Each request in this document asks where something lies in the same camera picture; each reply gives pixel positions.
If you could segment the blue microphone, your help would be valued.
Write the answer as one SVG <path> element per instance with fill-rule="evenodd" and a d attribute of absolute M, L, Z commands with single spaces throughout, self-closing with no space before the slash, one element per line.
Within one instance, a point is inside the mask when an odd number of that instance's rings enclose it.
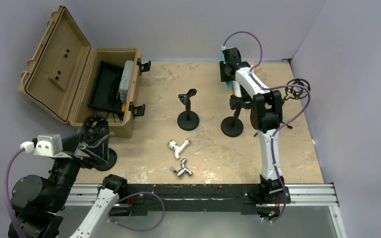
<path fill-rule="evenodd" d="M 224 62 L 224 60 L 225 60 L 224 54 L 222 53 L 222 55 L 221 55 L 221 61 Z M 225 84 L 226 84 L 228 89 L 232 88 L 232 83 L 230 81 L 226 81 Z"/>

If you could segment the black tripod shock-mount stand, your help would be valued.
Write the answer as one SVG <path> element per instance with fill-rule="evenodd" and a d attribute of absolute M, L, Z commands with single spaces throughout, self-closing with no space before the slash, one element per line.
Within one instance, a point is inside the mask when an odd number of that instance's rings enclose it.
<path fill-rule="evenodd" d="M 267 87 L 257 82 L 259 91 L 252 96 L 251 123 L 259 133 L 272 132 L 271 138 L 276 138 L 279 131 L 300 117 L 311 101 L 311 87 L 307 80 L 295 78 L 285 85 Z M 283 121 L 283 102 L 307 98 L 306 104 L 291 119 Z"/>

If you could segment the white microphone grey head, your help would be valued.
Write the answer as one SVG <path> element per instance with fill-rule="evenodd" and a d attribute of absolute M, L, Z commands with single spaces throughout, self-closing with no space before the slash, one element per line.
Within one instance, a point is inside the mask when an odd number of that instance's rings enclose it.
<path fill-rule="evenodd" d="M 238 98 L 242 97 L 242 91 L 241 91 L 241 86 L 237 81 L 232 81 L 232 87 L 234 91 L 234 95 Z"/>

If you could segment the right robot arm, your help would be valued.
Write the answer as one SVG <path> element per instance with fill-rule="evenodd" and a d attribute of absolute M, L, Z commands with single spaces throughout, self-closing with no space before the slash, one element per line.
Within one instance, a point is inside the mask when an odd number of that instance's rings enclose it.
<path fill-rule="evenodd" d="M 251 125 L 257 131 L 261 147 L 260 184 L 253 193 L 247 191 L 244 195 L 259 203 L 275 202 L 285 194 L 278 153 L 278 129 L 283 119 L 281 93 L 268 90 L 251 73 L 250 64 L 242 61 L 237 48 L 223 49 L 222 55 L 219 63 L 221 80 L 232 82 L 235 93 L 229 101 L 234 115 L 223 119 L 221 130 L 228 137 L 241 135 L 244 126 L 239 115 L 241 109 L 249 110 Z"/>

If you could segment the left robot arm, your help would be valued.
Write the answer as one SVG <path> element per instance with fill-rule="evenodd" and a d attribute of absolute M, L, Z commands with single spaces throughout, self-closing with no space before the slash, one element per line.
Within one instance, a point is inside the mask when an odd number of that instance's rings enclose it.
<path fill-rule="evenodd" d="M 117 161 L 108 144 L 111 134 L 75 133 L 66 138 L 59 134 L 42 134 L 20 145 L 7 166 L 11 169 L 16 156 L 34 153 L 54 162 L 47 178 L 27 175 L 7 189 L 5 205 L 11 219 L 10 238 L 55 238 L 63 218 L 57 213 L 64 209 L 71 189 L 81 169 L 107 171 Z"/>

